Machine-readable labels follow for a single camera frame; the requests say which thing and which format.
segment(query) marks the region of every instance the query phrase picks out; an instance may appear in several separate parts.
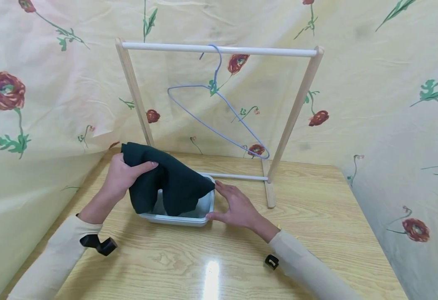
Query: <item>cream fabric backdrop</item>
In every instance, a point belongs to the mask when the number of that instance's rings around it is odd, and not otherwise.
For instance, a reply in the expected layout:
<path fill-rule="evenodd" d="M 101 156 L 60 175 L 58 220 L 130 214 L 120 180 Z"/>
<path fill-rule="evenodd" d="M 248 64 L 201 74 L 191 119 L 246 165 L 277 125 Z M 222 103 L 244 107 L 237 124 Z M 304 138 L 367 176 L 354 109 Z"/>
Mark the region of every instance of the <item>cream fabric backdrop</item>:
<path fill-rule="evenodd" d="M 143 1 L 76 2 L 0 0 L 0 292 L 103 152 L 144 142 L 114 38 L 146 32 L 158 43 L 323 45 L 283 160 L 340 167 L 410 299 L 438 299 L 438 1 L 154 0 L 146 26 Z M 166 94 L 207 85 L 218 55 L 131 57 L 159 149 L 251 158 Z M 223 56 L 220 92 L 249 112 L 272 154 L 306 65 Z M 217 95 L 174 94 L 241 145 L 257 144 Z"/>

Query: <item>black strap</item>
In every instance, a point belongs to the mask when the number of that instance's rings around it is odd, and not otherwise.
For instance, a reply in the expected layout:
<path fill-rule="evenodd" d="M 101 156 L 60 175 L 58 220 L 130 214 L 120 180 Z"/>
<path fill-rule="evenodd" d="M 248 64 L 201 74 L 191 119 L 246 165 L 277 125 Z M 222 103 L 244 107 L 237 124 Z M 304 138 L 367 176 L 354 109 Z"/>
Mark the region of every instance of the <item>black strap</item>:
<path fill-rule="evenodd" d="M 266 265 L 270 266 L 273 270 L 275 270 L 279 266 L 279 259 L 276 256 L 268 255 L 266 257 L 266 261 L 264 261 Z"/>
<path fill-rule="evenodd" d="M 97 252 L 104 256 L 108 256 L 117 248 L 117 243 L 111 237 L 101 243 L 97 234 L 88 234 L 82 237 L 79 242 L 83 247 L 95 248 Z"/>

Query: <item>white plastic tub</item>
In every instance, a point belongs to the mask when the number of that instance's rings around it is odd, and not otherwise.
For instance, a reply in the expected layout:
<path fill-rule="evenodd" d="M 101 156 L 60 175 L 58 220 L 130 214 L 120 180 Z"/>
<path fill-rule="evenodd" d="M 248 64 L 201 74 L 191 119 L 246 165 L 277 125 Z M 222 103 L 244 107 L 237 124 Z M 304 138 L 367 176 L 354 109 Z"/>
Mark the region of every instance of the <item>white plastic tub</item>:
<path fill-rule="evenodd" d="M 202 174 L 202 176 L 214 182 L 212 177 L 209 175 Z M 185 212 L 177 217 L 170 217 L 166 215 L 166 211 L 164 209 L 164 203 L 162 202 L 162 190 L 158 190 L 158 201 L 156 202 L 156 205 L 154 205 L 152 212 L 149 214 L 139 214 L 139 216 L 152 223 L 203 227 L 207 224 L 206 214 L 212 211 L 214 211 L 214 190 L 210 191 L 206 196 L 203 196 L 201 199 L 199 199 L 194 211 Z"/>

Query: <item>sleeve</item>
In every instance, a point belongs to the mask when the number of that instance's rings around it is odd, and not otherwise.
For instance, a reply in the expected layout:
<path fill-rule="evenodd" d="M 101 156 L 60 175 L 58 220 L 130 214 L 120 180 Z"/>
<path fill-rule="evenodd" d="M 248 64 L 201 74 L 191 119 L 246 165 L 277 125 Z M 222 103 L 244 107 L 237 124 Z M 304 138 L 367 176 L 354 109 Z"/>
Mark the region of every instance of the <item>sleeve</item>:
<path fill-rule="evenodd" d="M 270 241 L 285 275 L 305 285 L 320 300 L 360 300 L 361 298 L 302 243 L 284 230 Z"/>
<path fill-rule="evenodd" d="M 98 234 L 102 224 L 88 224 L 75 215 L 68 217 L 49 239 L 44 252 L 22 275 L 8 300 L 49 300 L 64 284 L 86 250 L 80 239 Z"/>

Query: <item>dark green cloth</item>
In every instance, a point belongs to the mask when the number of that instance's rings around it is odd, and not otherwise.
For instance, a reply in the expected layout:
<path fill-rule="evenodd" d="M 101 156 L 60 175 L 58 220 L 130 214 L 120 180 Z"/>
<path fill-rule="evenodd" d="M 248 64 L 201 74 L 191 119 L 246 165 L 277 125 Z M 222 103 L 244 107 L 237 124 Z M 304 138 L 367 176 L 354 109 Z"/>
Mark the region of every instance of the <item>dark green cloth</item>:
<path fill-rule="evenodd" d="M 131 167 L 146 161 L 159 164 L 154 170 L 139 176 L 129 189 L 132 206 L 138 214 L 152 211 L 159 189 L 162 189 L 164 209 L 175 217 L 196 209 L 198 200 L 215 187 L 209 179 L 153 147 L 128 142 L 122 144 L 121 152 L 124 153 L 124 162 Z"/>

